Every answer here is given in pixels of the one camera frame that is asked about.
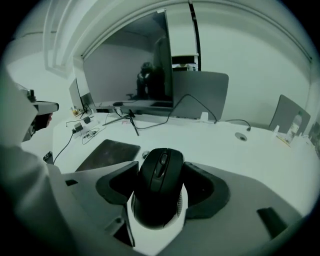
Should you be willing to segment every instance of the desk surface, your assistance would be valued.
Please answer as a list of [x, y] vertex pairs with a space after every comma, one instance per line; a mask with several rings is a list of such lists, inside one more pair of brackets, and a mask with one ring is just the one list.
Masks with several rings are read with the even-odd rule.
[[[72, 173], [104, 140], [114, 140], [141, 146], [135, 161], [143, 163], [144, 151], [155, 148], [172, 148], [181, 151], [185, 161], [216, 167], [228, 172], [256, 179], [267, 185], [301, 215], [307, 215], [319, 195], [320, 160], [315, 149], [303, 137], [296, 137], [291, 147], [274, 137], [269, 130], [252, 127], [247, 131], [244, 125], [228, 122], [201, 122], [199, 120], [170, 118], [168, 123], [149, 129], [139, 130], [137, 136], [127, 120], [101, 126], [106, 113], [95, 113], [100, 121], [101, 132], [83, 145], [81, 137], [72, 138], [70, 144], [55, 162], [61, 173]], [[107, 122], [116, 119], [109, 114]], [[160, 123], [166, 117], [142, 115], [134, 122], [143, 128]], [[66, 127], [61, 122], [53, 132], [54, 158], [71, 136], [73, 125]], [[247, 141], [235, 137], [242, 133]]]

